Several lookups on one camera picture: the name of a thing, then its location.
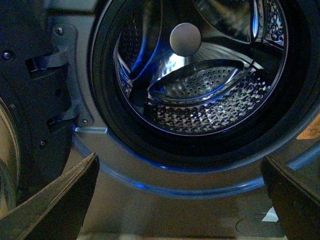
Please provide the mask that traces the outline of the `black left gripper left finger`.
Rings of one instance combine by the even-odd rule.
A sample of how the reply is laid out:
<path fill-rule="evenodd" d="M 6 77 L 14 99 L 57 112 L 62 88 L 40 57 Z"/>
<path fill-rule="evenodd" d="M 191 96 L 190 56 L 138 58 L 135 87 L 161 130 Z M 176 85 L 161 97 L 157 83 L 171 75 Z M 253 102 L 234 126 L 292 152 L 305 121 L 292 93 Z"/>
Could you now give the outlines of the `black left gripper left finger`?
<path fill-rule="evenodd" d="M 0 220 L 2 240 L 76 240 L 91 204 L 100 161 L 93 152 Z"/>

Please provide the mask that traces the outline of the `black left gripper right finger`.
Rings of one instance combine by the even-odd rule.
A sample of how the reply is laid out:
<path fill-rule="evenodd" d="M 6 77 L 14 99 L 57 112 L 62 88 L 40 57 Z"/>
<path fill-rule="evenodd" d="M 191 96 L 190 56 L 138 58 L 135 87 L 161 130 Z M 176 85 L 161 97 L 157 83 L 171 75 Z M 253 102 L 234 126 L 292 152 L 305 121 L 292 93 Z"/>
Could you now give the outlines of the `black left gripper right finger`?
<path fill-rule="evenodd" d="M 260 165 L 268 197 L 289 240 L 320 238 L 320 186 L 271 157 Z"/>

